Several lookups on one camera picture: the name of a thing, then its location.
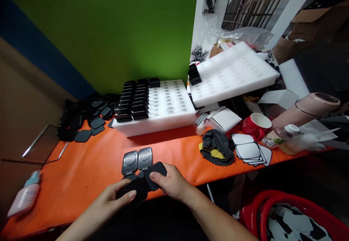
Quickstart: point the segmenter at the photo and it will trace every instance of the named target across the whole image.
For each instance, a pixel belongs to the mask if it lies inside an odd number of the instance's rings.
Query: lotion bottle
[[[35,198],[39,192],[40,170],[34,171],[26,181],[24,187],[17,193],[7,217],[16,217],[28,212],[34,205]]]

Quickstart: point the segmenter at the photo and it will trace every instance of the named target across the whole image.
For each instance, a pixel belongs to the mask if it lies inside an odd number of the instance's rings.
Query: foam packaging insert
[[[191,125],[195,109],[182,80],[160,81],[149,88],[149,118],[113,122],[112,126],[127,137]]]
[[[240,42],[197,66],[201,83],[190,85],[196,107],[242,95],[275,83],[278,72]]]

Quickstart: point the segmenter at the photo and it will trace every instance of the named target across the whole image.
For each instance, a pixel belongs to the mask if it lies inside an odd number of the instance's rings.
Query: red mug
[[[271,128],[272,122],[262,114],[253,113],[241,122],[241,130],[258,142],[264,137],[264,131]]]

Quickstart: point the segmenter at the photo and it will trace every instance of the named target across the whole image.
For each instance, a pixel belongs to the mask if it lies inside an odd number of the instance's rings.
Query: table
[[[84,121],[82,129],[88,129]],[[242,133],[239,126],[228,133]],[[71,142],[60,160],[43,166],[40,191],[28,213],[12,218],[1,232],[0,239],[12,240],[45,232],[50,228],[72,223],[109,184],[123,178],[123,156],[131,150],[152,147],[153,163],[174,164],[195,186],[264,168],[245,164],[237,157],[230,166],[217,166],[204,159],[198,145],[202,137],[192,126],[126,138],[105,125],[105,130],[86,143]],[[50,156],[54,160],[65,142],[59,142]],[[273,150],[271,165],[310,153],[291,156]],[[148,199],[161,196],[158,189]]]

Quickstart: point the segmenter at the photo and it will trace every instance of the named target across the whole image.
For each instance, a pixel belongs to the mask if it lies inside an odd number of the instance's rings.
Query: green wall
[[[196,0],[13,1],[100,93],[139,78],[186,83]]]

